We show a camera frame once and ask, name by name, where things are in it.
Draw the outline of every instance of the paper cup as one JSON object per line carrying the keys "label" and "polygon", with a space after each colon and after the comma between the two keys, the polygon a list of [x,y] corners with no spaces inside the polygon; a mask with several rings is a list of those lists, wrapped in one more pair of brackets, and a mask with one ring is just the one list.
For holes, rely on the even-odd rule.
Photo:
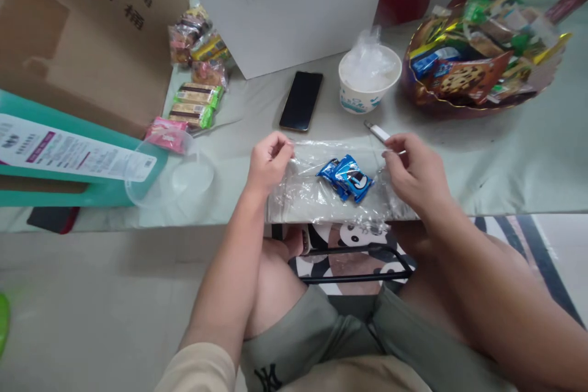
{"label": "paper cup", "polygon": [[354,89],[341,75],[341,65],[349,53],[345,54],[341,62],[339,63],[339,81],[341,82],[341,88],[339,90],[339,98],[341,99],[341,105],[349,113],[360,115],[363,113],[371,112],[378,106],[382,97],[390,90],[390,88],[398,81],[400,74],[402,73],[402,60],[392,49],[386,46],[382,46],[382,50],[387,52],[391,58],[396,62],[396,67],[392,72],[388,74],[390,82],[386,87],[379,90],[365,90],[360,91]]}

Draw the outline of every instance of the chocolate chip cookie package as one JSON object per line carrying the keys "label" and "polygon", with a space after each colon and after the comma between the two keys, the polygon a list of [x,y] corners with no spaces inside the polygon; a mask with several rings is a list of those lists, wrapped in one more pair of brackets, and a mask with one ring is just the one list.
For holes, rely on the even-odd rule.
{"label": "chocolate chip cookie package", "polygon": [[351,155],[345,155],[341,159],[334,175],[335,181],[353,195],[355,203],[361,202],[374,183],[373,179],[361,172]]}
{"label": "chocolate chip cookie package", "polygon": [[482,104],[506,70],[512,54],[509,51],[495,58],[475,61],[437,60],[428,90],[441,98],[462,96]]}

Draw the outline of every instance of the hand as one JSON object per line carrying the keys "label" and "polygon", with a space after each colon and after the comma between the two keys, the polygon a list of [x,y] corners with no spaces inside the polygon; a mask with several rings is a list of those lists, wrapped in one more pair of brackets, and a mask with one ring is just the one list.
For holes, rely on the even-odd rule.
{"label": "hand", "polygon": [[253,147],[247,188],[267,196],[284,176],[288,161],[294,157],[292,142],[280,132],[273,132]]}
{"label": "hand", "polygon": [[382,154],[398,197],[423,218],[428,210],[453,206],[443,160],[415,134],[397,134],[384,143]]}

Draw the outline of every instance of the beige sleeve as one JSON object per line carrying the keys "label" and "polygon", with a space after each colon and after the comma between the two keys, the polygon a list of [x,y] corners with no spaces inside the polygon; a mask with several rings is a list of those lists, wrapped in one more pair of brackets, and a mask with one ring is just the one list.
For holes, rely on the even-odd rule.
{"label": "beige sleeve", "polygon": [[155,392],[233,392],[235,366],[222,347],[195,343],[178,352]]}

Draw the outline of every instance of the tiled floor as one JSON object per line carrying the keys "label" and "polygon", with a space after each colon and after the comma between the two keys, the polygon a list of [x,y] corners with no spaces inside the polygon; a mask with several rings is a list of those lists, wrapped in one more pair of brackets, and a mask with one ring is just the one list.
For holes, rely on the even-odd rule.
{"label": "tiled floor", "polygon": [[[588,322],[588,216],[537,219]],[[152,390],[223,231],[0,235],[0,289],[13,314],[0,390]]]}

